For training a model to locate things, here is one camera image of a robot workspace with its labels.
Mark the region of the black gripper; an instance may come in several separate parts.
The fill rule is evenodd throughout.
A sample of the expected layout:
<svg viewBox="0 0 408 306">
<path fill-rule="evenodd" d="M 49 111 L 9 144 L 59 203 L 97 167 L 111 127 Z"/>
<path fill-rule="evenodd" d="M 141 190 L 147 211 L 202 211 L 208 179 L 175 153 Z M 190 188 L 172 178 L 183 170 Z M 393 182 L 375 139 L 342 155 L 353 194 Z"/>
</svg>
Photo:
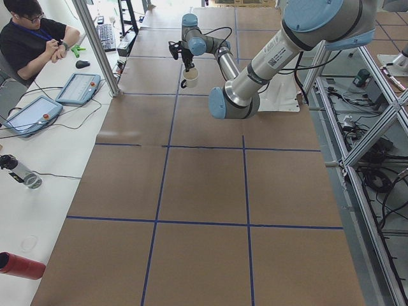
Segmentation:
<svg viewBox="0 0 408 306">
<path fill-rule="evenodd" d="M 188 45 L 183 41 L 180 41 L 180 52 L 185 66 L 185 71 L 191 71 L 194 68 L 193 54 L 189 50 Z"/>
</svg>

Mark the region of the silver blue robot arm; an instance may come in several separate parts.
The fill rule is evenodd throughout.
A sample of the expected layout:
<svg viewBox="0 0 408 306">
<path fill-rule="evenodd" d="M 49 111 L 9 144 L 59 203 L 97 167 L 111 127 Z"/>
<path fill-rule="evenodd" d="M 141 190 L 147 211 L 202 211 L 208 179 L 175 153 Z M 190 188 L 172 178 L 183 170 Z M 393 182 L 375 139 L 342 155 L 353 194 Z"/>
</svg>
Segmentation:
<svg viewBox="0 0 408 306">
<path fill-rule="evenodd" d="M 181 47 L 187 69 L 193 57 L 213 54 L 226 77 L 223 87 L 214 87 L 208 98 L 216 119 L 246 119 L 259 109 L 258 91 L 300 52 L 310 51 L 320 42 L 327 50 L 364 46 L 374 38 L 377 1 L 288 1 L 281 29 L 239 71 L 225 40 L 207 36 L 192 13 L 182 17 Z"/>
</svg>

